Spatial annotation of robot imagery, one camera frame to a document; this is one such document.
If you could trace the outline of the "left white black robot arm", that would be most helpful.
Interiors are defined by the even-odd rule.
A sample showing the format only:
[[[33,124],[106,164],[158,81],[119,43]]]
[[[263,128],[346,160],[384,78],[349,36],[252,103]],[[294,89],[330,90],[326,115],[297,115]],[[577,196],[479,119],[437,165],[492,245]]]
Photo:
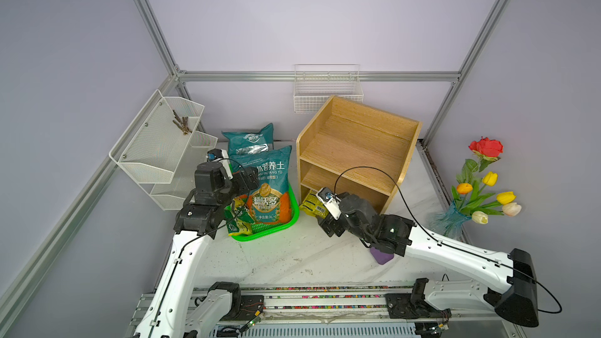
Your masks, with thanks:
[[[214,284],[194,311],[189,310],[200,260],[217,231],[226,223],[225,209],[234,200],[258,188],[258,170],[229,162],[199,164],[195,187],[176,215],[171,253],[148,311],[137,325],[136,337],[207,337],[225,316],[241,306],[236,283]]]

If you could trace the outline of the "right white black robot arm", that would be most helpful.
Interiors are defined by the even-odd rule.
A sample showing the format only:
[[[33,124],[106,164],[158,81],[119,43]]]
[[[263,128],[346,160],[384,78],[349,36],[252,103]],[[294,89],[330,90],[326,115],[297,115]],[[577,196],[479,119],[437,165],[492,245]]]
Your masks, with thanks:
[[[482,308],[516,325],[539,325],[538,291],[532,256],[520,249],[510,253],[484,250],[425,229],[394,214],[378,214],[368,200],[344,192],[320,189],[318,200],[328,214],[319,220],[327,236],[351,233],[367,248],[383,254],[417,258],[469,276],[465,289],[434,281],[415,284],[418,301],[435,310]]]

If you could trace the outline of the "yellow green fertilizer packet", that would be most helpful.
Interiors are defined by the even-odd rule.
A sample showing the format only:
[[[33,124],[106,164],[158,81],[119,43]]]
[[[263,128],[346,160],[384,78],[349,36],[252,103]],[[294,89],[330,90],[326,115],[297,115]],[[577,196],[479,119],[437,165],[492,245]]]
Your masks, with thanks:
[[[316,218],[325,218],[329,214],[327,208],[318,199],[315,191],[311,191],[303,199],[301,205],[299,206],[299,210],[309,216]]]
[[[247,196],[236,197],[233,204],[225,209],[225,220],[229,236],[250,236],[253,234],[254,219],[247,206]]]

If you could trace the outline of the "teal orange soil bag back-facing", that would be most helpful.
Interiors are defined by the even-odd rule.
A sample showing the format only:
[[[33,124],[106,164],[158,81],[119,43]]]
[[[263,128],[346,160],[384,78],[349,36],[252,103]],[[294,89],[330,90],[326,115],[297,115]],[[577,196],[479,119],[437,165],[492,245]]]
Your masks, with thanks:
[[[269,123],[259,131],[223,131],[228,140],[228,154],[245,155],[268,152],[274,149],[273,123]]]

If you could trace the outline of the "teal orange soil bag front-facing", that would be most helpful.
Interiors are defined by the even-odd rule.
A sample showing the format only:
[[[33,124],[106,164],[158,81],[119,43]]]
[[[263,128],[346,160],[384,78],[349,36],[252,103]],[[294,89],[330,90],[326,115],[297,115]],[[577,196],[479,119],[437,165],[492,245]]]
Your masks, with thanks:
[[[256,223],[286,224],[291,220],[288,171],[292,146],[256,154],[232,155],[233,167],[255,167],[258,187],[247,195],[247,209]]]

